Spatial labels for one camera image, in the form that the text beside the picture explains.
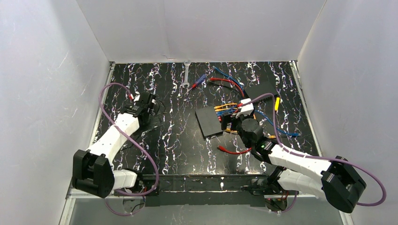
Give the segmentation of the small black power adapter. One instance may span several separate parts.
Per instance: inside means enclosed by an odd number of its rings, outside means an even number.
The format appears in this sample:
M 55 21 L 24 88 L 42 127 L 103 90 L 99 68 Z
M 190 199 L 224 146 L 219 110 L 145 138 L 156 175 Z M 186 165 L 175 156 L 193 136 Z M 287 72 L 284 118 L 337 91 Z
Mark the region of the small black power adapter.
M 161 127 L 164 124 L 162 115 L 154 115 L 150 118 L 149 123 L 144 126 L 145 129 L 154 129 L 157 127 Z

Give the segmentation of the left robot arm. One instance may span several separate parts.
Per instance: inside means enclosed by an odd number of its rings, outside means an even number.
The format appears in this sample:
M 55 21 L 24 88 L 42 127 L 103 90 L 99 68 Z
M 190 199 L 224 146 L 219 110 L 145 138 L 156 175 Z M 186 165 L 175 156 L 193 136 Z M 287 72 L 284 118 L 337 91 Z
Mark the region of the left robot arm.
M 125 106 L 115 124 L 87 150 L 78 150 L 73 156 L 72 187 L 97 197 L 105 198 L 112 191 L 132 188 L 138 173 L 132 169 L 114 170 L 111 166 L 116 154 L 132 135 L 144 130 L 153 117 L 156 96 L 143 93 Z

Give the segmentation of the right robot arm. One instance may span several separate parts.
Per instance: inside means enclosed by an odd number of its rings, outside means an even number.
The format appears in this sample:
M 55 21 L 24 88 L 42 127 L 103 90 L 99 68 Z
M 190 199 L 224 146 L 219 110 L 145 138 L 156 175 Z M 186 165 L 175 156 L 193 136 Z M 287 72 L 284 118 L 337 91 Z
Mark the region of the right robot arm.
M 224 113 L 221 127 L 225 129 L 227 126 L 237 131 L 257 160 L 276 166 L 264 182 L 267 188 L 308 193 L 326 199 L 331 206 L 345 213 L 352 213 L 359 204 L 367 185 L 345 158 L 317 159 L 282 147 L 264 135 L 263 128 L 251 115 L 236 117 Z

